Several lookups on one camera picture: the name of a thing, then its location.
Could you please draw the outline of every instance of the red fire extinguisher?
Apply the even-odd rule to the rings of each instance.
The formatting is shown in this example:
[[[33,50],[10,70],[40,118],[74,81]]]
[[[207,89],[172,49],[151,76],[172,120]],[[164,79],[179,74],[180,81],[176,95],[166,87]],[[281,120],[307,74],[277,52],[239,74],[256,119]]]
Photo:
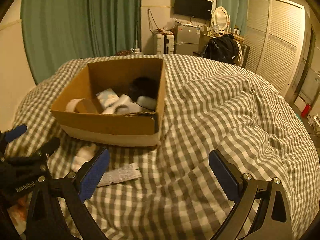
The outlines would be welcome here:
[[[301,117],[302,118],[307,117],[307,115],[309,114],[310,110],[311,110],[311,105],[307,104],[306,107],[303,109],[303,111],[301,113]]]

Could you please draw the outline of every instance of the bag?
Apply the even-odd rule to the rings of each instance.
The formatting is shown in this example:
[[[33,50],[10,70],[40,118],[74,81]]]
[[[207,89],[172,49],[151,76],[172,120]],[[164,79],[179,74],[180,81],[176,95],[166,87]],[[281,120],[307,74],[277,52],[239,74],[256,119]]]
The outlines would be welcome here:
[[[239,53],[239,47],[232,33],[218,38],[212,38],[204,47],[201,57],[234,65],[234,58]]]

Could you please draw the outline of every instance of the blue gripper pad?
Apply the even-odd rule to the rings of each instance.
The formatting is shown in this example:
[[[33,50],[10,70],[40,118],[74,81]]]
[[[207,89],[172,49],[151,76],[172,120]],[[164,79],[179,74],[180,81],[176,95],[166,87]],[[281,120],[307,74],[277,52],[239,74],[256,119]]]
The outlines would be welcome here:
[[[109,151],[105,149],[83,177],[78,194],[82,202],[92,197],[93,192],[109,166],[109,160]]]
[[[209,153],[209,166],[216,176],[228,200],[238,202],[240,200],[238,183],[233,178],[228,167],[223,163],[214,150]]]
[[[7,143],[10,143],[14,139],[20,137],[26,131],[27,131],[27,126],[25,124],[19,125],[19,126],[15,127],[14,129],[6,132],[4,139]]]

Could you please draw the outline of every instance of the paper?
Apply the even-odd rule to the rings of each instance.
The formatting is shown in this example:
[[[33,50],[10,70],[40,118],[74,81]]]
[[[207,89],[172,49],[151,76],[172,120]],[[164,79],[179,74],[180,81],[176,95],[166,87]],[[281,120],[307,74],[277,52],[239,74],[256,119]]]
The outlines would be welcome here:
[[[119,169],[105,172],[97,187],[116,184],[123,181],[141,177],[141,172],[136,163],[125,165]]]
[[[119,99],[117,94],[111,88],[97,93],[96,96],[104,109],[108,108]]]

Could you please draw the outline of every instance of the gray and white gingham duvet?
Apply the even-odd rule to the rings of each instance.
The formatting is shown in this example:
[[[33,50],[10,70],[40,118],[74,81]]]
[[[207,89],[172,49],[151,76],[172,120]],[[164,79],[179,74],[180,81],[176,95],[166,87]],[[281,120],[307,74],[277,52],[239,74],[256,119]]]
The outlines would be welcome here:
[[[50,106],[87,63],[121,58],[71,60],[28,93],[14,120],[14,126],[25,123],[28,131],[8,146],[7,154],[30,155],[58,136],[61,147],[48,165],[54,178],[64,177],[77,150],[90,143],[70,138]],[[109,147],[109,170],[137,163],[142,177],[97,188],[85,201],[102,231],[109,239],[210,239],[234,204],[208,164],[208,153],[219,149],[242,173],[282,180],[293,233],[301,236],[319,210],[319,160],[288,104],[245,69],[199,57],[162,58],[167,88],[161,145],[155,150]],[[63,200],[61,208],[78,236]],[[257,203],[242,234],[255,210]]]

